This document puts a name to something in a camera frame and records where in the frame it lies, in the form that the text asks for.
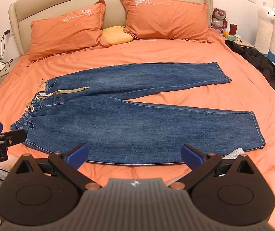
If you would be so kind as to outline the right orange pillow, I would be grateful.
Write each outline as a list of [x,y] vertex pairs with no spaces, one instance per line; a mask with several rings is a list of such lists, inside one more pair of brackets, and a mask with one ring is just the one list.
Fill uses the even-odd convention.
[[124,31],[137,39],[191,40],[209,43],[207,3],[177,0],[121,0]]

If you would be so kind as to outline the orange fruit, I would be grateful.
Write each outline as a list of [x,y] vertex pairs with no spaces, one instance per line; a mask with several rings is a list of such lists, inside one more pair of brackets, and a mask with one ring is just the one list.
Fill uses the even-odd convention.
[[227,31],[224,31],[224,32],[223,32],[223,36],[224,36],[224,37],[227,37],[228,35],[229,35],[229,32],[227,32]]

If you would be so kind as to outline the right bedside table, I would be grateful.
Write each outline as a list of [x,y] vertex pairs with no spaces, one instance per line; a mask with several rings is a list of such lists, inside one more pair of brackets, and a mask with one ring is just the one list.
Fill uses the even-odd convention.
[[235,37],[237,38],[235,41],[232,41],[244,48],[254,48],[254,46],[249,43],[248,41],[246,41],[244,38],[242,38],[240,35],[235,35]]

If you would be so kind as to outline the dark red cup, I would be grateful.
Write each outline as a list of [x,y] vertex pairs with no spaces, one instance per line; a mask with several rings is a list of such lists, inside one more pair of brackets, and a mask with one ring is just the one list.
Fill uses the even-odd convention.
[[237,32],[237,28],[238,28],[238,26],[236,24],[231,23],[230,29],[229,29],[229,34],[235,36],[236,32]]

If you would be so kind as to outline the black jacket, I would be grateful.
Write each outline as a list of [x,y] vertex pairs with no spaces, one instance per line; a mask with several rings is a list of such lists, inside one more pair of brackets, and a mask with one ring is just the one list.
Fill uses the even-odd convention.
[[269,85],[275,91],[275,64],[255,48],[243,48],[234,41],[226,40],[225,44],[235,53],[239,54],[253,67],[258,69]]

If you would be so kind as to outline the grey cloth near bed edge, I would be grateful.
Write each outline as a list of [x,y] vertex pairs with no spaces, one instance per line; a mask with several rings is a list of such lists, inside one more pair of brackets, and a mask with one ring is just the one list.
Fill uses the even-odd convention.
[[241,154],[245,154],[244,150],[242,148],[237,148],[228,155],[224,156],[223,159],[234,160]]

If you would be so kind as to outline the left orange pillow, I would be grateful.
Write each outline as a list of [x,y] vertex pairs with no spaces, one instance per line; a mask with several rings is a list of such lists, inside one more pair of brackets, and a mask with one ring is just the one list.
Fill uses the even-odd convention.
[[34,62],[95,46],[108,48],[110,45],[101,30],[105,11],[105,1],[99,0],[87,8],[32,21],[29,60]]

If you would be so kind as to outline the small yellow cushion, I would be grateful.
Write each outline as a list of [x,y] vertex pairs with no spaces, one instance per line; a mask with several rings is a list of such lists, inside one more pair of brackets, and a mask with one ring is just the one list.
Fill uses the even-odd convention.
[[109,45],[129,43],[133,40],[133,37],[126,33],[124,29],[124,26],[113,26],[102,30],[102,34],[106,38]]

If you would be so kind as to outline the green box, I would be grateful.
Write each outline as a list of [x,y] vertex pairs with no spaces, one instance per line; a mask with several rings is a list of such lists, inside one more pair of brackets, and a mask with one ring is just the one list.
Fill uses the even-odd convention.
[[226,40],[235,41],[237,38],[234,35],[227,35]]

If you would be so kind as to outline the bedside table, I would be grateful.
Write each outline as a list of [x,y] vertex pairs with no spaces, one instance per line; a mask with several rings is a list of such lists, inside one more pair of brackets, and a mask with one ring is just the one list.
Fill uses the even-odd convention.
[[246,41],[244,38],[242,38],[240,35],[235,35],[235,37],[237,38],[235,41],[232,41],[244,48],[254,48],[254,46],[249,43],[248,41]]
[[0,85],[7,77],[7,75],[11,72],[11,70],[15,67],[19,60],[19,57],[13,59],[9,64],[7,64],[2,71],[0,71]]

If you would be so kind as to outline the left bedside table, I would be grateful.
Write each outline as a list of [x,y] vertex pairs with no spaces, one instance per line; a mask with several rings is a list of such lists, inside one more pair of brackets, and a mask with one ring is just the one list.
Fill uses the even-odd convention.
[[0,85],[7,77],[7,75],[11,72],[11,70],[15,67],[19,60],[19,57],[13,59],[9,64],[7,64],[2,71],[0,71]]

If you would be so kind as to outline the blue denim jeans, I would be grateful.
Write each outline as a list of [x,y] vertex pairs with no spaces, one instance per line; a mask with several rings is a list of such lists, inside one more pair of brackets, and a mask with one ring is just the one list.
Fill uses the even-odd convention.
[[139,63],[100,67],[48,80],[11,130],[24,144],[53,153],[78,144],[101,164],[182,162],[181,146],[227,155],[265,146],[253,112],[140,103],[161,92],[230,83],[216,62]]

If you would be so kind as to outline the pink bear plush toy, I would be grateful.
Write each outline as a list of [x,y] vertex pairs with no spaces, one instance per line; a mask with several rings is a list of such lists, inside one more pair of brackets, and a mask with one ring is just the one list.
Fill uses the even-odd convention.
[[219,34],[223,34],[227,28],[226,17],[227,14],[224,10],[215,8],[212,14],[211,28],[215,29]]

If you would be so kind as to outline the orange pillow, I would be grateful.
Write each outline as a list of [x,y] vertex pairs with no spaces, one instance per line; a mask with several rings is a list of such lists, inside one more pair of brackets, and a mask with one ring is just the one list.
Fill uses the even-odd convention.
[[105,11],[105,1],[99,0],[87,8],[32,21],[29,60],[34,62],[95,46],[108,48],[110,45],[101,30]]
[[191,40],[209,43],[207,3],[177,0],[121,0],[124,31],[137,39]]

